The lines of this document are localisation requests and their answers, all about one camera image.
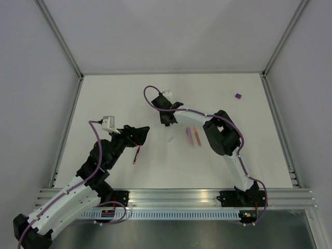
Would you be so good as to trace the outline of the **small purple cap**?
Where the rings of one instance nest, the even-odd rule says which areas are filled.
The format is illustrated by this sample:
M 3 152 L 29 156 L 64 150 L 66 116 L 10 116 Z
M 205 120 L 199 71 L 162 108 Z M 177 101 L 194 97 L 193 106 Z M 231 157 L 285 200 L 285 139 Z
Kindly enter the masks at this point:
M 237 93 L 237 94 L 235 95 L 235 97 L 236 97 L 237 99 L 241 99 L 242 95 L 239 94 L 239 93 Z

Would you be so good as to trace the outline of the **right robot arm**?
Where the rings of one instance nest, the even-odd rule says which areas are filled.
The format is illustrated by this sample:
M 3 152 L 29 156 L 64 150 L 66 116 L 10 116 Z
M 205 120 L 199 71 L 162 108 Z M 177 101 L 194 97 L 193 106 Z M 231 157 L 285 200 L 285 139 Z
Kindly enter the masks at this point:
M 165 126 L 183 123 L 203 129 L 210 147 L 223 157 L 233 176 L 236 204 L 249 207 L 259 201 L 259 186 L 244 169 L 238 153 L 243 137 L 225 111 L 204 114 L 185 108 L 180 102 L 172 104 L 162 93 L 152 100 L 151 106 L 159 111 L 160 121 Z

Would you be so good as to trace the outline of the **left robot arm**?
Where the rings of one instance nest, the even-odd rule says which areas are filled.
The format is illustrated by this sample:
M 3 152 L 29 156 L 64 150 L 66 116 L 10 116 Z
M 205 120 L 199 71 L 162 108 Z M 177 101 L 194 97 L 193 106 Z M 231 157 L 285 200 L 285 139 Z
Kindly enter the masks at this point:
M 109 129 L 111 139 L 102 140 L 94 127 L 96 123 L 89 121 L 96 143 L 70 182 L 34 212 L 14 218 L 18 248 L 50 248 L 53 240 L 86 210 L 111 204 L 113 189 L 106 182 L 109 171 L 126 148 L 145 143 L 150 127 L 125 125 L 122 129 Z

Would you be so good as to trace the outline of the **orange pencil-like pen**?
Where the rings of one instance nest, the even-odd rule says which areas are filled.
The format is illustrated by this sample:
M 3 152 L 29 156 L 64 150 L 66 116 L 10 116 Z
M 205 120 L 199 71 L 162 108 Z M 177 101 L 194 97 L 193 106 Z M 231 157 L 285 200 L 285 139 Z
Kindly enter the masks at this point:
M 197 128 L 194 128 L 194 134 L 195 134 L 198 146 L 201 147 L 202 144 L 201 144 L 201 141 L 200 141 L 200 137 L 199 137 L 199 133 L 198 133 L 198 129 Z

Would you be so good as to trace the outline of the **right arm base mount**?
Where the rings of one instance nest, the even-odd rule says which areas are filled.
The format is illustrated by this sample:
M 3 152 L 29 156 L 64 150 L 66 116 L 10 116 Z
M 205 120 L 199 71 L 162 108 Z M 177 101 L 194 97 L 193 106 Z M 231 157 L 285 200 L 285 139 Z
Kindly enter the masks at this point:
M 260 208 L 266 205 L 266 194 L 263 190 L 259 190 L 253 196 L 235 190 L 224 190 L 219 192 L 216 199 L 225 208 Z

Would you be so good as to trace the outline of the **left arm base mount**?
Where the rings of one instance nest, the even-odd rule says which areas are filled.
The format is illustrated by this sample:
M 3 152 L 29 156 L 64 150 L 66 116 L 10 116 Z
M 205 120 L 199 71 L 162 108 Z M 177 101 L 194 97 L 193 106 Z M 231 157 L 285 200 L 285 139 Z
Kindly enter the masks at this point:
M 129 201 L 129 191 L 126 190 L 113 190 L 108 192 L 106 195 L 101 197 L 101 201 L 98 204 L 100 206 L 108 206 L 108 207 L 121 207 L 120 203 L 127 207 Z

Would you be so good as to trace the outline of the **pink highlighter pen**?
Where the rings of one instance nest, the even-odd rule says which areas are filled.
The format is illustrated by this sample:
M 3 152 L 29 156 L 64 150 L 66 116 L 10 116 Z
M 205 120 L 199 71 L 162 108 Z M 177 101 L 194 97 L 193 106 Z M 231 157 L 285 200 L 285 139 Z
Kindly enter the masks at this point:
M 194 141 L 193 141 L 192 132 L 191 132 L 190 127 L 186 128 L 186 134 L 187 134 L 187 137 L 188 137 L 188 142 L 189 142 L 190 148 L 194 148 L 195 144 L 194 144 Z

